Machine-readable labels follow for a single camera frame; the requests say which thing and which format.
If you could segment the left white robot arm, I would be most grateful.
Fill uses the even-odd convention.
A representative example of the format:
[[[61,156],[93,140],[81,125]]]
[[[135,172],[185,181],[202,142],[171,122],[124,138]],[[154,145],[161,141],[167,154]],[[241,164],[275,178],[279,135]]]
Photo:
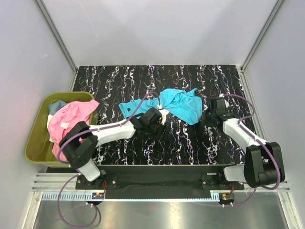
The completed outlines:
[[[151,108],[145,113],[107,125],[78,122],[60,141],[57,157],[64,155],[68,165],[83,175],[91,188],[97,189],[102,185],[103,177],[92,159],[95,148],[134,136],[157,140],[165,130],[168,114],[168,110]]]

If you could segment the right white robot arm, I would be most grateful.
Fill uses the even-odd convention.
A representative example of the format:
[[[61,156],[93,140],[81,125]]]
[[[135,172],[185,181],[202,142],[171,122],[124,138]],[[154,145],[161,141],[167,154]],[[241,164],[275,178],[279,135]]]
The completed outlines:
[[[216,127],[234,140],[245,153],[243,164],[225,167],[216,177],[218,187],[229,188],[233,182],[242,182],[252,188],[275,190],[285,179],[281,148],[276,142],[267,142],[254,134],[225,105],[210,103],[201,117],[207,126]]]

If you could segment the cyan t shirt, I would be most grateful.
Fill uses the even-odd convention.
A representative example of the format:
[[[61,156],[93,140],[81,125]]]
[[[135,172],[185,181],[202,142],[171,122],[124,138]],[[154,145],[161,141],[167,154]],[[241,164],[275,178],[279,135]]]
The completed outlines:
[[[186,92],[179,89],[165,89],[160,92],[159,97],[147,99],[143,102],[140,99],[127,103],[120,103],[119,109],[124,118],[128,118],[132,113],[136,115],[145,113],[150,108],[158,108],[168,110],[172,115],[181,119],[189,125],[198,123],[203,112],[202,99],[195,95],[196,88]]]

